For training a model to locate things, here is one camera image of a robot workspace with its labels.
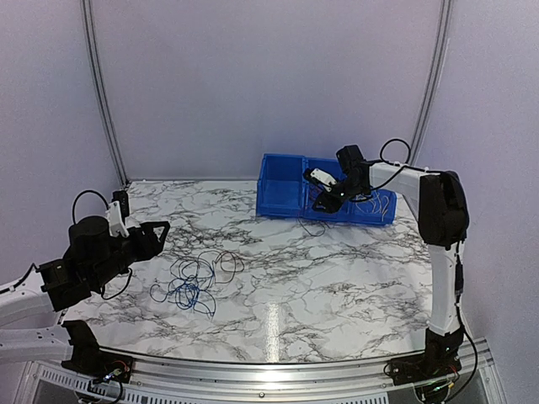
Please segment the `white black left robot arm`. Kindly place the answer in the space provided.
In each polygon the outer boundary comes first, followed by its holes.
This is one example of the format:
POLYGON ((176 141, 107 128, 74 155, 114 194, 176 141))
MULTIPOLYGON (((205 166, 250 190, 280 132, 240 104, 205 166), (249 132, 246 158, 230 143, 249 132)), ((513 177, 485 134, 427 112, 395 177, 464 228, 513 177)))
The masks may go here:
POLYGON ((92 215, 70 226, 69 247, 62 258, 31 265, 23 277, 1 287, 1 360, 17 363, 55 359, 100 374, 107 362, 96 337, 84 321, 34 329, 11 329, 27 317, 60 313, 100 294, 131 265, 149 261, 164 249, 170 225, 144 222, 122 231, 92 215))

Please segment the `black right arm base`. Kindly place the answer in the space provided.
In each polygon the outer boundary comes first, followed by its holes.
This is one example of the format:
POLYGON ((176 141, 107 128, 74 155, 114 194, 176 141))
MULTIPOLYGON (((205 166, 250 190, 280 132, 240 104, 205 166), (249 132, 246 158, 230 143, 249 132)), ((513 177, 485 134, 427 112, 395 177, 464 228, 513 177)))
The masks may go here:
POLYGON ((405 385, 450 375, 462 369, 458 349, 464 340, 464 329, 443 336, 425 330, 425 346, 421 353, 390 359, 384 374, 394 385, 405 385))

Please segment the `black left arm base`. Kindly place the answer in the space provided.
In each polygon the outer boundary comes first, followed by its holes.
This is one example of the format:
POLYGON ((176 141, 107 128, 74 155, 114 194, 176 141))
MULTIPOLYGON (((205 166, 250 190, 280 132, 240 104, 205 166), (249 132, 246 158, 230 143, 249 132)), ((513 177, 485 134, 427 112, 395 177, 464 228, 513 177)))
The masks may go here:
POLYGON ((68 358, 61 361, 62 368, 99 379, 118 369, 118 380, 122 383, 130 381, 134 363, 131 356, 105 352, 84 321, 66 321, 61 326, 67 330, 68 344, 72 349, 68 358))

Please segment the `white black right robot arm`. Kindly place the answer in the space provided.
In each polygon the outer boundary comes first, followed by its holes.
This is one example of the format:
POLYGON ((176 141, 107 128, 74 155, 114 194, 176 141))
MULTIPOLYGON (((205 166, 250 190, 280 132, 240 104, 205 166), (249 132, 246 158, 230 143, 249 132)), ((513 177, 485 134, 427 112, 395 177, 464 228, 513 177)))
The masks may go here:
POLYGON ((450 352, 458 349, 465 336, 460 312, 462 251, 470 217, 460 179, 452 171, 383 158, 367 160, 357 145, 341 148, 336 156, 343 179, 318 167, 303 173, 305 180, 321 189, 312 206, 315 211, 334 214, 345 202, 364 201, 379 189, 401 194, 414 205, 419 234, 429 250, 433 280, 432 311, 425 333, 428 350, 418 357, 417 369, 434 377, 450 363, 450 352))

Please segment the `blue plastic bin left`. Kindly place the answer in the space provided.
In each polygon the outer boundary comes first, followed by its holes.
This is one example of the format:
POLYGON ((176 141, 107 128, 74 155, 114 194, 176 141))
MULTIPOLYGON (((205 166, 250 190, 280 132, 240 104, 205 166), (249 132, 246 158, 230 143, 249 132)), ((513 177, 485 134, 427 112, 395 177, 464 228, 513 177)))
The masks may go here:
POLYGON ((304 156, 264 154, 257 182, 256 215, 299 217, 304 207, 304 169, 304 156))

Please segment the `blue plastic bin right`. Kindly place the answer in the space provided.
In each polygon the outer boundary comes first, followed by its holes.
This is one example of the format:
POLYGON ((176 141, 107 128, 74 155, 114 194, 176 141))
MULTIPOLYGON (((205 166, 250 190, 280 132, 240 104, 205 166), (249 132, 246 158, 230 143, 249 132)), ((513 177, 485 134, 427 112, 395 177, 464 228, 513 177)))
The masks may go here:
POLYGON ((391 225, 395 219, 398 197, 395 192, 378 189, 366 197, 360 195, 346 202, 348 222, 367 226, 391 225))

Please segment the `aluminium front rail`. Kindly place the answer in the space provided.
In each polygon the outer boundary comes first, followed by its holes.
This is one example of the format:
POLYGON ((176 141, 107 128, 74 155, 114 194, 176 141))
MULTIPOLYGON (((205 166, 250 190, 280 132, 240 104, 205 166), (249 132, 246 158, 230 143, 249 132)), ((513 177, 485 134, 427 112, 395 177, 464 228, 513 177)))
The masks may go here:
POLYGON ((130 352, 131 377, 95 385, 52 361, 29 362, 15 403, 505 403, 485 339, 457 367, 412 380, 401 355, 307 364, 240 364, 130 352))

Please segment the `aluminium frame post left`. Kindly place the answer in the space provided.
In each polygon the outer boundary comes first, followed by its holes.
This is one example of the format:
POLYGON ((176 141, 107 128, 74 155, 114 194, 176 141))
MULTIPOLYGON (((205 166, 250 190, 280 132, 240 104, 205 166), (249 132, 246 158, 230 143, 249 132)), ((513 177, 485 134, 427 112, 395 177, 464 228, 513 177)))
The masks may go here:
POLYGON ((81 9, 84 37, 88 49, 88 63, 92 75, 99 116, 104 129, 105 140, 109 148, 109 154, 112 159, 116 177, 120 184, 123 187, 126 187, 130 184, 130 179, 128 178, 123 157, 121 156, 120 143, 116 134, 115 122, 109 106, 108 94, 106 92, 104 74, 100 62, 93 2, 82 0, 81 9))

